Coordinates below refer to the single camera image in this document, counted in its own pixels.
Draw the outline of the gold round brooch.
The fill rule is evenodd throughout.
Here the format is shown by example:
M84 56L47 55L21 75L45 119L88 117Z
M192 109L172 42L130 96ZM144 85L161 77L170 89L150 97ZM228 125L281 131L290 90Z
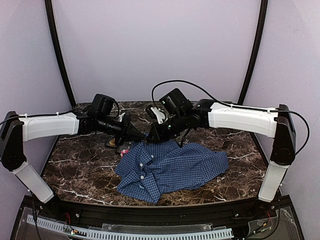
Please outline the gold round brooch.
M110 144L111 146L115 146L115 145L116 145L114 140L111 140L111 141L109 142L109 144Z

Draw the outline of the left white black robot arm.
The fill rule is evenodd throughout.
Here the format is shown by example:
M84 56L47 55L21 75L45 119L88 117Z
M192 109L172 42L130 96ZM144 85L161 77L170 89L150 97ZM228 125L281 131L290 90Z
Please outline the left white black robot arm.
M103 132L113 135L115 145L142 141L145 135L132 123L128 113L111 116L117 102L114 98L97 93L85 109L52 114L6 114L0 123L0 161L35 196L46 204L55 197L54 191L30 165L24 154L24 143L40 138L61 135L86 135Z

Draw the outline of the blue checkered shirt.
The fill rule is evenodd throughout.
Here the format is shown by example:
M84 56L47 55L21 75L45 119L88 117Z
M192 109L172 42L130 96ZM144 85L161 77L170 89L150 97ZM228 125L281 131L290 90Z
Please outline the blue checkered shirt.
M213 151L198 143L182 147L172 140L135 143L115 169L121 178L117 191L156 204L162 194L198 189L228 168L225 151Z

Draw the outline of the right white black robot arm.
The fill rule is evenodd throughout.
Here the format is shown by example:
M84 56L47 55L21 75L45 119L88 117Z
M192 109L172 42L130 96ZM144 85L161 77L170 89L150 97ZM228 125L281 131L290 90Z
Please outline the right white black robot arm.
M260 134L273 139L272 151L258 199L270 203L287 169L296 158L296 131L291 111L279 107L259 108L201 99L192 103L175 88L160 99L161 110L155 104L145 111L155 119L147 142L159 143L176 138L181 132L197 128L225 128Z

